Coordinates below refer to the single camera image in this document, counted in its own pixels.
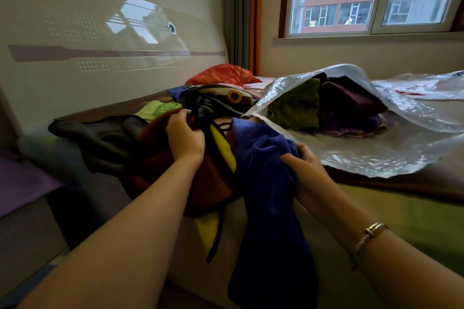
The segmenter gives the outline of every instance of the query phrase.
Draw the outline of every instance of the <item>blue garment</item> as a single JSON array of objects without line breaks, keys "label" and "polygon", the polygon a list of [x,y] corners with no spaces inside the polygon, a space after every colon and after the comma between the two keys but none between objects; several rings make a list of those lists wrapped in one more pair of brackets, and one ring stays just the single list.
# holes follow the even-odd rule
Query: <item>blue garment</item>
[{"label": "blue garment", "polygon": [[177,101],[177,103],[180,103],[181,102],[181,93],[184,90],[186,90],[187,88],[190,88],[190,86],[185,85],[185,86],[182,86],[182,87],[171,88],[171,89],[168,89],[167,92],[169,93],[169,95],[171,95],[171,97],[173,97],[175,99],[175,101]]},{"label": "blue garment", "polygon": [[229,283],[243,309],[315,308],[317,275],[293,211],[297,177],[280,156],[299,156],[295,143],[267,125],[232,119],[236,174],[248,224]]}]

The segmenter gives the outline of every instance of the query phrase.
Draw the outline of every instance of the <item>bracelet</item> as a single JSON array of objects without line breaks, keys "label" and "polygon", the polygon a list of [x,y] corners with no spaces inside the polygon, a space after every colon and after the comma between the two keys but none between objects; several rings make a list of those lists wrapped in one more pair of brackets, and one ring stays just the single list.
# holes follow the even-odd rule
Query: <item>bracelet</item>
[{"label": "bracelet", "polygon": [[380,222],[377,222],[364,230],[364,237],[361,238],[361,240],[355,245],[355,251],[350,256],[351,269],[353,271],[358,268],[358,265],[356,264],[356,255],[359,253],[359,251],[365,246],[369,239],[377,237],[385,230],[389,230],[388,226]]}]

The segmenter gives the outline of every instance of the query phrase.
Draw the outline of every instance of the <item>pile of clothes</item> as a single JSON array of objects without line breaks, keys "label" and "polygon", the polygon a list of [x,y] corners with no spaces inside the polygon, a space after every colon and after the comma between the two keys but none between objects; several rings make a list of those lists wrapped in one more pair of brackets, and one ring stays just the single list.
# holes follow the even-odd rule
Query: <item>pile of clothes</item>
[{"label": "pile of clothes", "polygon": [[[203,83],[208,78],[222,84]],[[315,308],[316,269],[293,210],[297,178],[280,160],[299,153],[294,142],[243,117],[259,99],[241,87],[252,80],[238,66],[214,66],[191,78],[192,86],[169,90],[177,102],[153,101],[135,115],[92,123],[55,121],[49,131],[77,142],[87,168],[117,176],[134,199],[173,164],[166,126],[181,107],[190,109],[188,124],[204,132],[206,151],[184,215],[195,220],[208,262],[220,241],[225,205],[242,196],[246,205],[229,298],[246,309]]]},{"label": "pile of clothes", "polygon": [[268,118],[286,130],[364,138],[387,129],[388,108],[346,76],[320,73],[268,106]]}]

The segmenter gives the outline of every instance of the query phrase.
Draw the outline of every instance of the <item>red bag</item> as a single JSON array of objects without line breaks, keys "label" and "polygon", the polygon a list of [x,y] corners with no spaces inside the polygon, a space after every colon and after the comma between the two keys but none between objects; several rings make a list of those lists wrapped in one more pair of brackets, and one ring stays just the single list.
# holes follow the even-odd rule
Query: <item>red bag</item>
[{"label": "red bag", "polygon": [[185,84],[218,84],[228,83],[243,86],[247,83],[260,83],[260,79],[255,78],[253,74],[240,66],[231,64],[220,64],[189,79]]}]

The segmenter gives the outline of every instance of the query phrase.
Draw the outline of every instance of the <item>white plastic bag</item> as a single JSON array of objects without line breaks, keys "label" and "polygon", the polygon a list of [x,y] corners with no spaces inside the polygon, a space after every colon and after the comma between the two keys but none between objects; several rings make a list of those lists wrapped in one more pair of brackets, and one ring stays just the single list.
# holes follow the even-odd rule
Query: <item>white plastic bag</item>
[{"label": "white plastic bag", "polygon": [[372,83],[417,100],[464,100],[464,71],[443,75],[405,73]]},{"label": "white plastic bag", "polygon": [[[388,130],[363,139],[310,135],[285,130],[266,118],[266,107],[270,103],[321,72],[328,77],[347,76],[378,97],[389,108],[384,114]],[[390,88],[373,86],[364,71],[355,65],[336,65],[277,78],[267,94],[246,114],[259,117],[289,139],[305,143],[324,165],[368,177],[416,172],[438,160],[450,147],[464,142],[464,125]]]}]

